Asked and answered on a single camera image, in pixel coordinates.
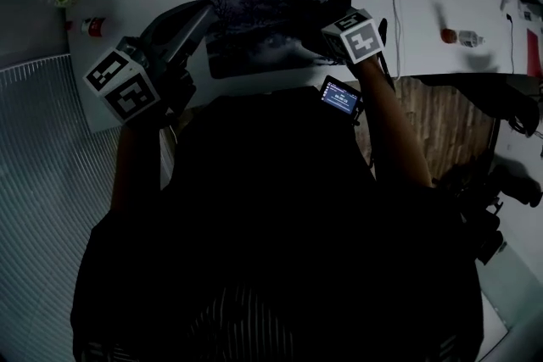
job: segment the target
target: black shirt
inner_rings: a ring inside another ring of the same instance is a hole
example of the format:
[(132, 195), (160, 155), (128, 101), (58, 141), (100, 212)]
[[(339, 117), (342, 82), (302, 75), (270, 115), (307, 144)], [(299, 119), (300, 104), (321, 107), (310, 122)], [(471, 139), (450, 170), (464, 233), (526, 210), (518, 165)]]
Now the black shirt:
[(454, 202), (380, 188), (308, 88), (222, 97), (159, 203), (93, 230), (81, 360), (474, 360), (482, 305)]

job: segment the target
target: person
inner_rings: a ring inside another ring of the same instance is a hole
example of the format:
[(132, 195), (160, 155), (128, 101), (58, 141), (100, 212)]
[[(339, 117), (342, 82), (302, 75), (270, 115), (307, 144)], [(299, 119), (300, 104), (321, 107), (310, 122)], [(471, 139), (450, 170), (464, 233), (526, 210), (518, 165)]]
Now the person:
[(479, 281), (377, 58), (351, 65), (376, 178), (315, 88), (220, 97), (177, 138), (123, 128), (71, 325), (80, 360), (475, 360)]

